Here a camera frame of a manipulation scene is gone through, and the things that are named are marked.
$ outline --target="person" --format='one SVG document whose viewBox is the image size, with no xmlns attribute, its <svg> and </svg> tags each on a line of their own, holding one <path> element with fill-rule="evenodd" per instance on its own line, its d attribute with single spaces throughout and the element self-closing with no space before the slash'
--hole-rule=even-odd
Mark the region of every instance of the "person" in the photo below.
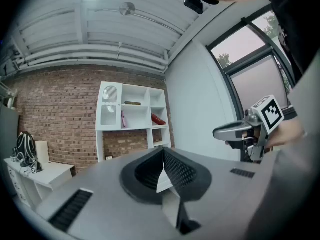
<svg viewBox="0 0 320 240">
<path fill-rule="evenodd" d="M 220 1 L 238 2 L 243 0 L 202 0 L 211 5 Z M 272 10 L 279 22 L 279 41 L 291 62 L 296 83 L 302 78 L 319 49 L 319 29 L 312 22 L 317 14 L 317 0 L 270 0 Z M 300 139 L 305 134 L 298 117 L 283 121 L 270 135 L 266 148 L 282 146 Z"/>
</svg>

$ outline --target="tree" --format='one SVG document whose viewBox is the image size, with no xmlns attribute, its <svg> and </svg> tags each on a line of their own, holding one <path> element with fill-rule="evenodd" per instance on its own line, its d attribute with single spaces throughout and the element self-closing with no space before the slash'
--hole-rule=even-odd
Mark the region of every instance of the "tree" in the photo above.
<svg viewBox="0 0 320 240">
<path fill-rule="evenodd" d="M 230 62 L 230 54 L 220 54 L 219 57 L 216 59 L 223 69 L 232 64 L 232 62 Z"/>
<path fill-rule="evenodd" d="M 278 36 L 278 25 L 279 22 L 273 12 L 268 17 L 265 17 L 266 21 L 268 22 L 268 26 L 264 29 L 264 33 L 268 35 L 271 39 Z"/>
</svg>

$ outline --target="red brick wall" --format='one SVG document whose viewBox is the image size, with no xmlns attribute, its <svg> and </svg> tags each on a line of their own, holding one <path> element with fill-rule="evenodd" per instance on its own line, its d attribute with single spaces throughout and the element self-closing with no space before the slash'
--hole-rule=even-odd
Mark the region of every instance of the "red brick wall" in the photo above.
<svg viewBox="0 0 320 240">
<path fill-rule="evenodd" d="M 98 162 L 96 108 L 101 82 L 118 82 L 165 90 L 162 76 L 97 65 L 52 67 L 21 74 L 5 83 L 18 90 L 15 107 L 19 131 L 30 132 L 36 141 L 47 141 L 50 161 L 75 166 L 77 172 Z M 174 146 L 172 124 L 169 122 Z M 148 148 L 147 131 L 104 133 L 104 154 L 118 157 Z M 161 134 L 156 132 L 155 139 Z"/>
</svg>

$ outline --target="ceiling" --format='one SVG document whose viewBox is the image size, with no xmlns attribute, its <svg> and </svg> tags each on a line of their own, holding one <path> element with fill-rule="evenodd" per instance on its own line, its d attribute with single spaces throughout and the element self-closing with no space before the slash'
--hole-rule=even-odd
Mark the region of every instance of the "ceiling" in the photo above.
<svg viewBox="0 0 320 240">
<path fill-rule="evenodd" d="M 120 14 L 125 2 L 135 5 L 135 15 Z M 199 17 L 183 0 L 28 0 L 22 8 L 0 57 L 0 65 L 10 58 L 16 70 L 27 63 L 21 58 L 71 45 L 121 46 L 166 60 L 165 54 Z"/>
</svg>

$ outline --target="white shelving unit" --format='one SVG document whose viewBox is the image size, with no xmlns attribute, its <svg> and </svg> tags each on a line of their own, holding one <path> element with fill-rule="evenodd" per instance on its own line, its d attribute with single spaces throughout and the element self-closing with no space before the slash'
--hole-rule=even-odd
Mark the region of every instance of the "white shelving unit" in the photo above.
<svg viewBox="0 0 320 240">
<path fill-rule="evenodd" d="M 141 105 L 128 105 L 125 102 Z M 124 113 L 126 128 L 122 123 L 121 111 Z M 152 122 L 152 113 L 166 124 Z M 98 161 L 105 160 L 103 132 L 144 129 L 149 149 L 159 146 L 171 148 L 165 91 L 118 82 L 101 82 L 95 119 Z M 161 129 L 162 141 L 154 143 L 153 130 L 157 129 Z"/>
</svg>

